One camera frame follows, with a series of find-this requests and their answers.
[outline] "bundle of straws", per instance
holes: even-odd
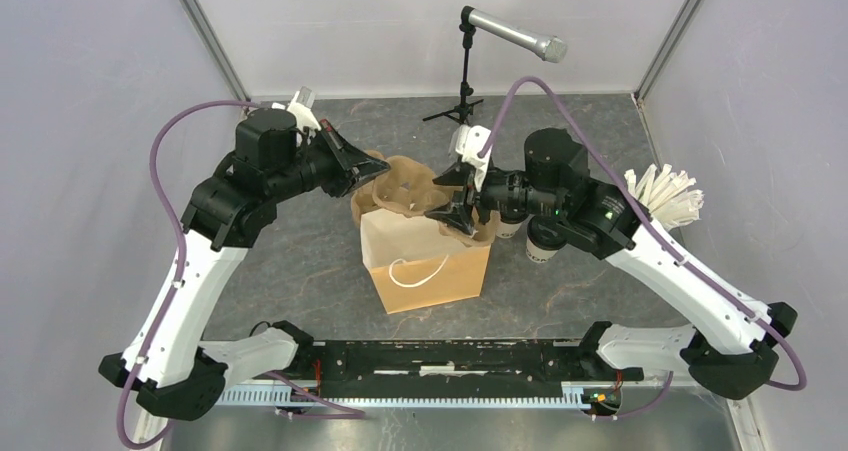
[[[687,191],[697,182],[695,178],[690,178],[686,171],[672,173],[670,164],[663,165],[659,175],[656,173],[657,166],[650,165],[637,183],[636,173],[627,170],[624,179],[630,194],[648,208],[666,231],[699,219],[704,192],[700,189]]]

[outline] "white wall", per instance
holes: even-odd
[[[503,94],[527,74],[561,92],[632,91],[684,0],[199,1],[251,95],[305,84],[363,97],[458,94],[465,5],[569,45],[562,63],[544,63],[478,31],[469,73],[478,94]]]
[[[148,149],[227,88],[177,0],[0,0],[0,35],[0,447],[115,450],[119,392],[97,366],[141,326],[174,249]],[[237,117],[165,140],[177,203]]]
[[[846,3],[704,0],[646,103],[661,157],[706,193],[686,245],[800,314],[790,341],[809,388],[754,395],[774,450],[845,447]]]

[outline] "bag handle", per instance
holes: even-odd
[[[395,278],[395,275],[394,275],[395,264],[401,263],[401,262],[403,262],[403,263],[407,262],[403,258],[396,259],[396,260],[392,261],[392,264],[389,265],[389,279],[391,279],[393,283],[400,286],[401,288],[417,288],[418,286],[421,286],[422,284],[424,284],[427,281],[430,281],[431,279],[436,277],[436,275],[439,274],[439,271],[441,271],[442,268],[445,267],[445,263],[448,262],[449,257],[450,257],[449,254],[445,255],[445,259],[442,260],[442,264],[440,264],[439,267],[436,268],[435,271],[433,271],[433,274],[431,274],[430,276],[427,276],[426,278],[422,279],[421,281],[418,281],[417,283],[412,283],[412,284],[401,283],[400,281],[397,280],[397,278]]]

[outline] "silver microphone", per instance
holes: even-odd
[[[484,29],[495,36],[533,51],[536,56],[542,58],[542,61],[558,63],[565,57],[565,52],[568,49],[565,43],[556,36],[547,36],[521,29],[471,6],[462,9],[462,18],[472,26]]]

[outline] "black tripod stand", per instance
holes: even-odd
[[[471,52],[471,45],[474,44],[474,32],[477,31],[477,28],[468,22],[466,9],[468,12],[471,12],[474,8],[466,6],[462,10],[462,24],[459,25],[459,30],[464,33],[462,36],[462,47],[465,49],[465,61],[462,64],[462,83],[459,85],[459,104],[447,111],[427,116],[422,121],[430,121],[431,119],[444,116],[456,121],[458,124],[468,124],[468,116],[474,114],[474,106],[483,102],[482,99],[471,103],[468,102],[468,97],[474,94],[474,88],[468,84],[468,55]]]

